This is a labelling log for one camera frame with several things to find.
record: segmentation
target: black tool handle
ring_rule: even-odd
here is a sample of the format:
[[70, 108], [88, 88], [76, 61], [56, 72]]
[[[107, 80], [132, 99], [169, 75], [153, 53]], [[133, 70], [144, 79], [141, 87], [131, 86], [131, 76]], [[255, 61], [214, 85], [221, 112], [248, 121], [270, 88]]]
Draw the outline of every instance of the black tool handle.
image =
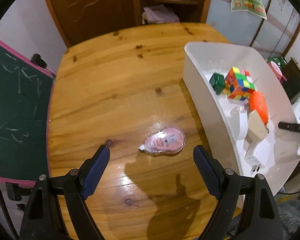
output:
[[300, 133], [300, 124], [298, 123], [279, 122], [278, 127], [287, 131]]

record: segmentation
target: blue gripper pad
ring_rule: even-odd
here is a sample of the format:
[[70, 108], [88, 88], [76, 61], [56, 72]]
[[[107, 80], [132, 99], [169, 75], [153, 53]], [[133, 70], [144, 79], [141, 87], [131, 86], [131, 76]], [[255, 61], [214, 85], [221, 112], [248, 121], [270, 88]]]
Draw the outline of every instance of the blue gripper pad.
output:
[[91, 159], [86, 160], [81, 166], [80, 184], [82, 186], [81, 197], [83, 200], [94, 194], [110, 160], [110, 149], [101, 145]]
[[193, 160], [210, 195], [215, 196], [217, 200], [221, 200], [223, 195], [221, 189], [224, 182], [222, 165], [217, 160], [212, 159], [202, 145], [194, 148]]

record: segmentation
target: rubik's cube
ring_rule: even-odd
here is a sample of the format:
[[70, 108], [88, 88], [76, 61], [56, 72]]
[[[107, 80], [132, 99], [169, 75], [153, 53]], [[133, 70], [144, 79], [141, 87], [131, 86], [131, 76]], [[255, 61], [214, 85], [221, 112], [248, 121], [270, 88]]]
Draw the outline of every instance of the rubik's cube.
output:
[[230, 91], [228, 98], [244, 101], [255, 91], [250, 73], [246, 70], [232, 67], [225, 79]]
[[227, 97], [230, 95], [230, 82], [226, 79], [225, 79], [225, 87], [222, 90], [222, 93], [226, 94]]

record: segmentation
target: wooden door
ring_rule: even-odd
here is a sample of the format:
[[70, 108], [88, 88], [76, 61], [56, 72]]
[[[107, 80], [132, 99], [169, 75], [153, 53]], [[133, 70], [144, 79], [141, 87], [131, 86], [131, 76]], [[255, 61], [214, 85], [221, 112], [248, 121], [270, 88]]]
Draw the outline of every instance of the wooden door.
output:
[[46, 2], [68, 46], [136, 25], [133, 0], [46, 0]]

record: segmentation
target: green cube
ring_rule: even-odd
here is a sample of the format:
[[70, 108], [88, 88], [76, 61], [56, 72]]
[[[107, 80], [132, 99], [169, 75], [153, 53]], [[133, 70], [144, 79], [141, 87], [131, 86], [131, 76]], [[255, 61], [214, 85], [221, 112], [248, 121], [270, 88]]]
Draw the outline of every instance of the green cube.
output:
[[222, 74], [216, 73], [216, 72], [213, 73], [209, 82], [212, 85], [212, 87], [215, 90], [217, 95], [219, 95], [226, 86], [224, 76]]
[[245, 75], [238, 74], [238, 73], [235, 73], [234, 76], [235, 76], [235, 79], [241, 79], [241, 80], [247, 79], [247, 77]]
[[250, 83], [250, 82], [249, 82], [249, 85], [250, 85], [250, 88], [251, 88], [251, 89], [253, 89], [253, 90], [256, 89], [256, 88], [254, 87], [253, 83]]

